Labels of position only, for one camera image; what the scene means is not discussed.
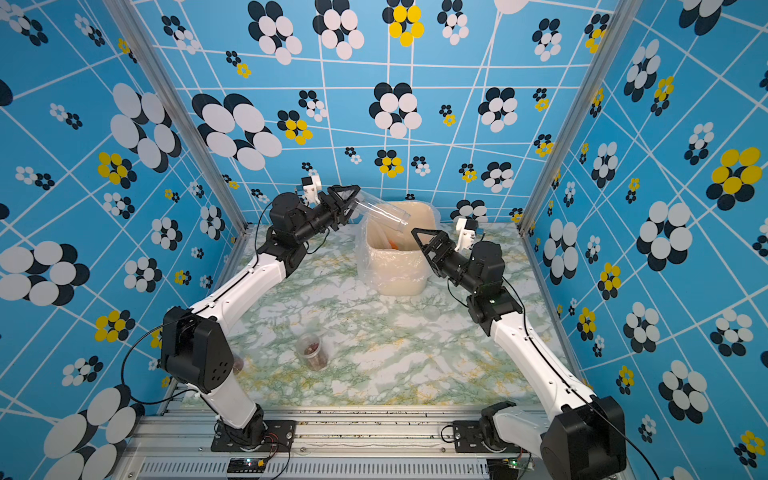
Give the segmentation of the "aluminium frame post left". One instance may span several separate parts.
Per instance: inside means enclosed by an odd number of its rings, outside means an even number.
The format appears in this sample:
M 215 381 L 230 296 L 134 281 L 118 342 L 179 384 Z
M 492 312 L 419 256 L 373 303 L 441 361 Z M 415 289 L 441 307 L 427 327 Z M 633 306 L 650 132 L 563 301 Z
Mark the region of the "aluminium frame post left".
M 139 17 L 129 1 L 104 1 L 104 5 L 115 21 L 120 32 L 126 37 L 130 47 L 136 51 L 139 65 L 149 80 L 155 93 L 166 107 L 172 121 L 178 127 L 180 137 L 188 147 L 201 174 L 218 198 L 221 208 L 228 215 L 233 227 L 242 235 L 248 223 L 238 207 L 233 195 L 223 184 L 213 157 L 208 151 L 196 126 L 185 109 L 177 90 L 163 65 L 158 53 L 152 47 L 145 28 L 139 24 Z

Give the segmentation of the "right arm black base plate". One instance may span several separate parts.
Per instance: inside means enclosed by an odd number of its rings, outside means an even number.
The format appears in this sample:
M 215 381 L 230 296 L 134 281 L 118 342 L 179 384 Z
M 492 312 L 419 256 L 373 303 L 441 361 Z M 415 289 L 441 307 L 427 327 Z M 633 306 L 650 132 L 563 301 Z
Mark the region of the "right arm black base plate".
M 457 420 L 451 429 L 457 453 L 512 454 L 522 450 L 540 453 L 540 434 L 525 423 L 505 418 L 501 422 Z

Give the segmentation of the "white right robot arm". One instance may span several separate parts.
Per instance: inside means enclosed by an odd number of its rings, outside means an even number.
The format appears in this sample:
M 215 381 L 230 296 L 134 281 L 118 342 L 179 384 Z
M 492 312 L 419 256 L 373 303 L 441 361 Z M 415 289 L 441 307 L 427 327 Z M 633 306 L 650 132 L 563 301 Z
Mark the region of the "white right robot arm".
M 464 255 L 445 231 L 414 228 L 411 234 L 432 271 L 467 291 L 471 320 L 512 359 L 543 408 L 542 420 L 509 401 L 484 408 L 477 433 L 483 449 L 519 448 L 540 458 L 553 479 L 606 479 L 624 471 L 622 408 L 578 380 L 535 332 L 505 277 L 501 247 L 479 241 Z

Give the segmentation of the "aluminium frame post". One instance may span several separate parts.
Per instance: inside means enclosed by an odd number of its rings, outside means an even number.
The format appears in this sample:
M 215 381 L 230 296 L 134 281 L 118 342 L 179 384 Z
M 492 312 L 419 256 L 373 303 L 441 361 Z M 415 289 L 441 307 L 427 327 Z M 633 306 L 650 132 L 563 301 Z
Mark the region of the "aluminium frame post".
M 572 146 L 576 134 L 586 118 L 588 105 L 591 103 L 597 90 L 602 86 L 602 82 L 612 66 L 642 3 L 642 0 L 618 2 L 616 10 L 611 16 L 607 38 L 593 57 L 582 85 L 556 137 L 554 150 L 544 164 L 529 202 L 525 207 L 523 220 L 520 224 L 520 230 L 523 234 L 534 223 L 547 197 L 550 183 L 566 159 L 568 150 Z
M 163 65 L 158 53 L 152 47 L 145 28 L 139 24 L 139 17 L 129 1 L 104 1 L 104 5 L 115 21 L 120 32 L 126 37 L 130 47 L 136 51 L 139 65 L 149 80 L 155 93 L 166 107 L 172 121 L 178 127 L 180 137 L 188 147 L 201 174 L 218 198 L 221 208 L 228 215 L 233 227 L 242 235 L 248 223 L 238 207 L 233 195 L 223 184 L 213 157 L 208 151 L 196 126 L 185 109 L 177 90 Z

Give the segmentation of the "left green circuit board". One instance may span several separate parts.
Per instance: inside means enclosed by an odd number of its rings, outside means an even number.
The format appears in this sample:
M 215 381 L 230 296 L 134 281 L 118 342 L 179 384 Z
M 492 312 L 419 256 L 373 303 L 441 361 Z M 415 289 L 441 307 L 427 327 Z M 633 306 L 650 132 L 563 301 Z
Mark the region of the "left green circuit board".
M 261 475 L 266 471 L 269 461 L 265 458 L 233 457 L 227 465 L 227 473 L 235 475 Z

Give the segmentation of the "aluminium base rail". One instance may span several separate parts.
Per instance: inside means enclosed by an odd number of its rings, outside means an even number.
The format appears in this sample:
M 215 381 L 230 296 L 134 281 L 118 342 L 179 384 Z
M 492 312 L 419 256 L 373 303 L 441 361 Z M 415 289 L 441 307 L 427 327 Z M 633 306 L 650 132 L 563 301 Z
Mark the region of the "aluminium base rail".
M 527 464 L 522 479 L 547 479 L 525 451 L 457 453 L 451 425 L 477 421 L 477 406 L 284 407 L 266 420 L 298 422 L 290 452 L 213 452 L 215 421 L 173 408 L 143 419 L 114 470 L 116 479 L 488 479 L 488 459 Z M 227 473 L 231 458 L 265 458 L 261 475 Z

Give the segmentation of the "green circuit board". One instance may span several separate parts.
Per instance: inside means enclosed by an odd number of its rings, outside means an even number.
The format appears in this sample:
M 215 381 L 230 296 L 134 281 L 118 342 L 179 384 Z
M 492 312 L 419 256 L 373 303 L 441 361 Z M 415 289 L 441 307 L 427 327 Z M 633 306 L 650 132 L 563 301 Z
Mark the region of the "green circuit board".
M 261 475 L 266 471 L 269 461 L 265 458 L 233 457 L 227 465 L 227 473 L 235 475 Z
M 525 462 L 510 459 L 488 459 L 489 480 L 520 480 L 529 470 Z

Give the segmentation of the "aluminium frame post right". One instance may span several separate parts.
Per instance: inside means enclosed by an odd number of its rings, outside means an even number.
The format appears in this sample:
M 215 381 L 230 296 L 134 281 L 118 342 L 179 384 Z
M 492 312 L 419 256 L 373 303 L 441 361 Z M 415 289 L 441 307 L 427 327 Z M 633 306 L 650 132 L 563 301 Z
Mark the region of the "aluminium frame post right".
M 556 137 L 554 150 L 544 164 L 529 202 L 525 207 L 523 220 L 520 224 L 520 230 L 523 234 L 534 223 L 547 197 L 550 183 L 566 159 L 568 150 L 572 146 L 576 134 L 586 118 L 588 105 L 591 103 L 597 90 L 602 86 L 602 82 L 612 66 L 642 3 L 642 0 L 618 2 L 616 10 L 611 16 L 607 38 L 593 57 L 582 85 Z

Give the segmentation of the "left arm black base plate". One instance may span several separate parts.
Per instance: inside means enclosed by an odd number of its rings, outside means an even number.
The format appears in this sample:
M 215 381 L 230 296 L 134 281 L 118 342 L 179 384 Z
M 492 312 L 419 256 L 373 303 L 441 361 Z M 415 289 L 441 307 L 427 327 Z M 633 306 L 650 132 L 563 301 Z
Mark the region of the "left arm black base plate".
M 295 420 L 257 420 L 245 429 L 235 429 L 218 420 L 210 449 L 226 453 L 290 452 L 297 426 Z

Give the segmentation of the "clear jar with dried flowers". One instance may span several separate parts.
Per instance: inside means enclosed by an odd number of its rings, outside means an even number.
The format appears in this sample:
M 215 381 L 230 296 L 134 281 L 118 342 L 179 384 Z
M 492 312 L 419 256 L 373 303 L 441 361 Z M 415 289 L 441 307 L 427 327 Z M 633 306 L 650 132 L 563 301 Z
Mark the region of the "clear jar with dried flowers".
M 312 370 L 323 370 L 328 364 L 328 355 L 322 338 L 312 332 L 301 335 L 297 341 L 297 352 L 303 362 Z

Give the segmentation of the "right green circuit board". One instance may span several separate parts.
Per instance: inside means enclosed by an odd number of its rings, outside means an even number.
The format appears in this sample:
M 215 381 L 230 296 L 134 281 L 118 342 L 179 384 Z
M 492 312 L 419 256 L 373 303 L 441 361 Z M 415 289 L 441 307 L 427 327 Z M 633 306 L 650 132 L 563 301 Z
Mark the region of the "right green circuit board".
M 488 459 L 489 480 L 520 480 L 529 470 L 525 462 L 510 459 Z

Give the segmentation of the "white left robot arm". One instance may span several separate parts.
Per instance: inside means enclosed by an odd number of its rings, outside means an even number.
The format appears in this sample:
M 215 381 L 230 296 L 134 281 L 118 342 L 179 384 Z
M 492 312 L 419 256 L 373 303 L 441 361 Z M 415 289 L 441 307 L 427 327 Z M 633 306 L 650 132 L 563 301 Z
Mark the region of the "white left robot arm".
M 296 193 L 278 195 L 271 202 L 266 238 L 253 259 L 205 299 L 191 307 L 173 307 L 164 316 L 158 366 L 199 392 L 240 448 L 262 445 L 266 426 L 261 406 L 236 379 L 227 335 L 257 300 L 299 267 L 311 238 L 348 223 L 359 193 L 357 185 L 330 186 L 316 194 L 312 207 Z

